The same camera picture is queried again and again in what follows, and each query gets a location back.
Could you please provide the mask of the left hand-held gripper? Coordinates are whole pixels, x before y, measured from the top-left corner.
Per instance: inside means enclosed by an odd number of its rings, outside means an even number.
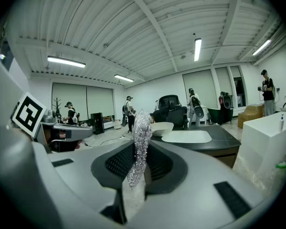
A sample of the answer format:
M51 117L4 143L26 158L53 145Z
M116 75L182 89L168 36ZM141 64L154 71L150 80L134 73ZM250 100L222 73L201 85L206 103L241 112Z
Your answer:
M70 152L80 148L84 139L93 135L90 127L78 125L79 114L64 121L59 112L59 99L55 100L56 110L48 110L31 94L25 93L12 115L12 122L34 142L41 144L47 153Z

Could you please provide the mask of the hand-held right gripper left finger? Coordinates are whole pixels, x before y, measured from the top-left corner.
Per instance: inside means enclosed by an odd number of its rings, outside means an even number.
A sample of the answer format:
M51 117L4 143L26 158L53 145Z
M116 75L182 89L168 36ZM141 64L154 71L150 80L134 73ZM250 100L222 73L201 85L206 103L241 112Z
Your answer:
M127 222L122 198L123 178L105 167L105 161L131 145L122 141L106 146L47 154L34 142L35 163L54 206L50 214L56 229L133 229Z

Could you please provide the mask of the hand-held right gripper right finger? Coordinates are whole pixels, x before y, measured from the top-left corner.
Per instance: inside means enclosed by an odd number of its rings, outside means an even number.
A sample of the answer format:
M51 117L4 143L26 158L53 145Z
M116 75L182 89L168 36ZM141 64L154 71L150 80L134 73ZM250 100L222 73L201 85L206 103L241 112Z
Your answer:
M231 168L208 155L172 144L152 141L178 155L188 167L182 183L172 192L149 195L128 222L132 229L244 229L254 219L262 194ZM217 187L227 183L242 215L235 216Z

